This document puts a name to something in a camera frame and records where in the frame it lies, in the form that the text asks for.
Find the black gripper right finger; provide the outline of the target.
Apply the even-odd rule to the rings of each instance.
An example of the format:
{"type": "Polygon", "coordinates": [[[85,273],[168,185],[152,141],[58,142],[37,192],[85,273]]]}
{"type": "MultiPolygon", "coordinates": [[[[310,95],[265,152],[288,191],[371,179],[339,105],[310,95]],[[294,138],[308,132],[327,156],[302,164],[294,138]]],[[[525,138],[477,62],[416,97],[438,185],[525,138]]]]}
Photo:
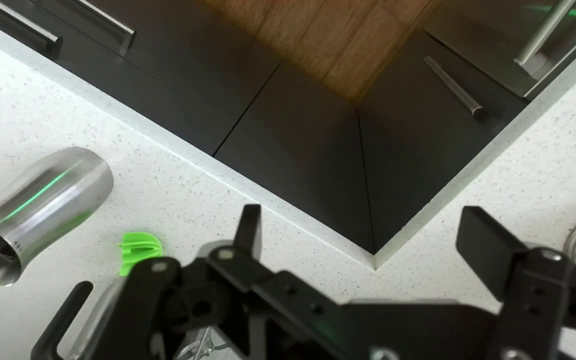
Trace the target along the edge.
{"type": "Polygon", "coordinates": [[[497,301],[507,299],[514,259],[527,252],[510,231],[480,207],[465,207],[456,251],[497,301]]]}

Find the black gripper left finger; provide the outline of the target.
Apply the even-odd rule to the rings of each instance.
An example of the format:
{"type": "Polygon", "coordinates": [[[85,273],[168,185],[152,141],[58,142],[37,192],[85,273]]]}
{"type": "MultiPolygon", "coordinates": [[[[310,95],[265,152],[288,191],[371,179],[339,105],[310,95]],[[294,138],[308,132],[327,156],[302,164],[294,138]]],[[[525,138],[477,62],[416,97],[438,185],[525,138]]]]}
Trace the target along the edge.
{"type": "Polygon", "coordinates": [[[258,259],[263,246],[261,236],[263,236],[263,207],[247,204],[239,220],[235,246],[247,252],[248,256],[258,259]]]}

